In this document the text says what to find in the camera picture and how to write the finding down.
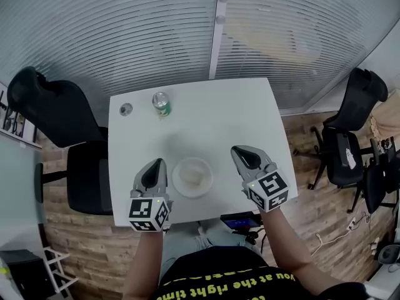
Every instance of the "chair backrest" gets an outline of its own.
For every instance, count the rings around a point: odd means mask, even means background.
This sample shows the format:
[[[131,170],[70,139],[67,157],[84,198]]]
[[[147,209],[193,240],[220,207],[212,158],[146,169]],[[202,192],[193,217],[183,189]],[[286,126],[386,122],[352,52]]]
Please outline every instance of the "chair backrest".
[[[377,74],[354,68],[339,112],[326,119],[324,126],[347,131],[360,130],[377,101],[384,102],[387,98],[388,88]]]
[[[47,82],[33,67],[25,67],[10,82],[7,100],[57,147],[107,140],[84,93],[71,81]]]
[[[69,148],[67,196],[69,207],[77,212],[113,214],[106,142],[91,141]]]
[[[400,157],[390,160],[385,166],[385,189],[392,193],[400,189]]]
[[[374,213],[385,198],[385,179],[380,164],[370,164],[364,171],[364,197],[368,212]]]

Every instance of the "cable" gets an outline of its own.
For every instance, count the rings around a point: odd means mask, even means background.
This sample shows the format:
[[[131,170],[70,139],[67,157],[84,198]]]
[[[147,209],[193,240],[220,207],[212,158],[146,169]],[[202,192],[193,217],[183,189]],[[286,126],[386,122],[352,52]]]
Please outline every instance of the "cable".
[[[359,221],[356,221],[356,222],[354,223],[354,225],[357,226],[357,227],[353,227],[353,228],[350,229],[350,230],[351,230],[351,231],[357,230],[357,229],[360,227],[361,221],[362,221],[364,218],[365,218],[365,223],[366,223],[366,224],[369,224],[369,223],[371,222],[371,215],[368,215],[365,211],[363,211],[360,220],[359,220]]]
[[[315,255],[315,254],[317,253],[317,251],[320,250],[320,248],[321,248],[322,246],[325,246],[326,244],[329,244],[329,243],[334,243],[334,242],[336,242],[338,239],[343,238],[343,237],[346,237],[350,232],[351,232],[351,231],[348,231],[348,232],[347,232],[346,234],[344,234],[343,236],[337,237],[335,240],[328,241],[328,242],[323,242],[323,240],[321,239],[321,236],[317,233],[316,236],[317,236],[317,238],[319,239],[319,242],[320,242],[321,244],[320,244],[320,246],[312,253],[311,256]]]
[[[355,215],[354,218],[357,217],[358,211],[359,211],[359,209],[360,209],[361,204],[363,203],[363,201],[365,201],[365,199],[363,199],[363,200],[360,202],[360,204],[358,205],[357,211],[356,211],[356,215]],[[365,218],[365,223],[366,223],[366,224],[369,224],[370,221],[371,221],[371,215],[367,215],[367,213],[366,213],[365,211],[363,211],[363,212],[362,212],[362,217],[360,218],[360,220],[358,220],[358,221],[356,221],[356,222],[354,223],[354,225],[355,225],[355,226],[358,225],[358,227],[356,227],[356,228],[353,227],[352,229],[348,230],[346,234],[343,234],[342,236],[339,236],[339,237],[337,237],[336,239],[334,239],[334,240],[332,240],[332,241],[323,242],[323,240],[321,239],[321,236],[317,233],[316,236],[317,236],[317,238],[319,239],[320,245],[319,245],[319,247],[311,254],[311,256],[314,256],[314,255],[317,253],[317,251],[321,249],[322,246],[325,246],[326,244],[334,243],[334,242],[336,242],[337,240],[346,237],[350,232],[355,231],[356,229],[358,229],[359,226],[361,225],[360,222],[361,222],[364,218]]]
[[[262,237],[262,240],[261,240],[261,254],[263,254],[264,241],[265,241],[266,237],[267,237],[267,234],[265,234],[264,237]]]

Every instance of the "jeans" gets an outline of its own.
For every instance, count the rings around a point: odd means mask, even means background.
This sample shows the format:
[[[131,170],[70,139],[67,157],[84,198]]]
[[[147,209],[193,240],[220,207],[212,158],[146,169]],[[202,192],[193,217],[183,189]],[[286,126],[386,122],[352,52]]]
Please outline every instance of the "jeans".
[[[177,258],[213,246],[247,247],[261,256],[259,249],[247,242],[245,236],[232,234],[220,219],[172,224],[164,237],[160,280]]]

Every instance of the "black office chair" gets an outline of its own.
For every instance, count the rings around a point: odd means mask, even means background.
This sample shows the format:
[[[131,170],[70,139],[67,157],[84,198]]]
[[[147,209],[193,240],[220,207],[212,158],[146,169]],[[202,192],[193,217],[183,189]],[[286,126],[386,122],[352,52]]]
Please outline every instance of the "black office chair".
[[[81,89],[71,81],[46,81],[33,67],[25,67],[10,82],[7,100],[56,146],[72,146],[66,171],[43,174],[43,165],[36,166],[36,199],[43,202],[44,183],[66,177],[71,209],[112,215],[108,129],[98,126]]]
[[[322,137],[316,127],[311,128],[319,144],[313,153],[293,151],[294,156],[304,156],[321,161],[317,177],[308,189],[316,188],[325,168],[331,183],[346,186],[363,179],[362,154],[371,153],[371,148],[360,149],[357,137],[350,131],[362,128],[376,102],[386,101],[388,89],[383,80],[368,70],[354,68],[347,83],[346,93],[339,112],[328,119],[322,130]],[[351,169],[347,153],[351,153],[356,165]]]
[[[397,210],[399,204],[400,188],[400,159],[393,156],[391,152],[380,154],[375,140],[371,140],[371,148],[374,157],[370,159],[369,166],[364,168],[363,179],[355,185],[345,186],[344,188],[357,188],[356,197],[352,208],[347,213],[352,213],[356,208],[360,196],[365,198],[368,212],[374,213],[379,206],[393,208]],[[386,193],[396,192],[396,203],[382,202]]]

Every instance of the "chair seat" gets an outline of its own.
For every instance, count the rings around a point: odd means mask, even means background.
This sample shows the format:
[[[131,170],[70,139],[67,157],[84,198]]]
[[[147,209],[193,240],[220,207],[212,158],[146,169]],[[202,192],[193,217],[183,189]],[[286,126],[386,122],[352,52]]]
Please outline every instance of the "chair seat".
[[[67,193],[69,207],[75,211],[98,215],[113,214],[107,142],[90,141],[69,148]]]
[[[356,162],[356,166],[351,169],[350,166],[343,166],[338,146],[338,134],[346,134],[350,151]],[[324,147],[331,150],[326,157],[326,169],[329,181],[337,186],[346,186],[348,184],[355,184],[363,180],[363,158],[360,154],[360,147],[355,134],[325,127],[322,130],[322,139],[324,141]]]

